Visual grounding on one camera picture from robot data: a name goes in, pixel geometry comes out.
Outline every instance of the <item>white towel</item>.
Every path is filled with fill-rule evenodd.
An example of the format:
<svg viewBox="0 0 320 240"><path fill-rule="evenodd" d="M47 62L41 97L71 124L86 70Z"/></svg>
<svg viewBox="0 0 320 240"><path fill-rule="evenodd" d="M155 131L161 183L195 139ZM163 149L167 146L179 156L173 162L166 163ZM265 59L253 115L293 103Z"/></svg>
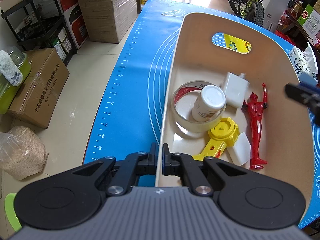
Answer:
<svg viewBox="0 0 320 240"><path fill-rule="evenodd" d="M15 87L22 83L23 75L9 54L0 50L0 73Z"/></svg>

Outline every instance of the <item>white and red box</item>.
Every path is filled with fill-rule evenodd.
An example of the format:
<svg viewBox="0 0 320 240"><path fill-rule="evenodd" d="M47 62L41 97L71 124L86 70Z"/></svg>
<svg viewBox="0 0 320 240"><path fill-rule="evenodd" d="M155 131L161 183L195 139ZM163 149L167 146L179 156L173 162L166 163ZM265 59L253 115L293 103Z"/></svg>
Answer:
<svg viewBox="0 0 320 240"><path fill-rule="evenodd" d="M60 0L63 15L70 30L72 39L79 49L88 38L78 0Z"/></svg>

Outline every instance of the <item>tissue pack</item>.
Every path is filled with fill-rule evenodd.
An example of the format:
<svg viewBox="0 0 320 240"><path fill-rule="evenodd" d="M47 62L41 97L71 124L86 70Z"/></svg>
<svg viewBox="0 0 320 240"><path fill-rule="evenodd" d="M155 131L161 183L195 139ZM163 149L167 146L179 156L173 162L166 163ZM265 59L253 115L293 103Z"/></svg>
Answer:
<svg viewBox="0 0 320 240"><path fill-rule="evenodd" d="M289 52L289 58L300 82L306 82L312 86L318 84L316 74L311 71L308 59L303 51L294 46Z"/></svg>

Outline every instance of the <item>bin handle cutout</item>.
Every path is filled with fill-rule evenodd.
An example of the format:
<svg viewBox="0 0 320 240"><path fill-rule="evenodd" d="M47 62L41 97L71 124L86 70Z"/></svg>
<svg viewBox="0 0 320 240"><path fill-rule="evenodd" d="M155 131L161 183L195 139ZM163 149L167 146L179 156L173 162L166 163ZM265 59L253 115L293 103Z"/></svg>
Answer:
<svg viewBox="0 0 320 240"><path fill-rule="evenodd" d="M247 54L251 50L251 44L237 37L225 34L216 33L212 36L212 43L226 49L231 49L241 54Z"/></svg>

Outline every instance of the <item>bag of sawdust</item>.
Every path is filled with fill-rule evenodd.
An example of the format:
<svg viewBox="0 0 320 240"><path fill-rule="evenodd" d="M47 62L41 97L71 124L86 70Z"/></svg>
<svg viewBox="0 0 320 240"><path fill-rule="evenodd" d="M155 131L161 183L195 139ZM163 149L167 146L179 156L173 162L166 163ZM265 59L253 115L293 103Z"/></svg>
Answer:
<svg viewBox="0 0 320 240"><path fill-rule="evenodd" d="M28 127L16 126L0 133L0 168L16 179L42 171L48 153L39 137Z"/></svg>

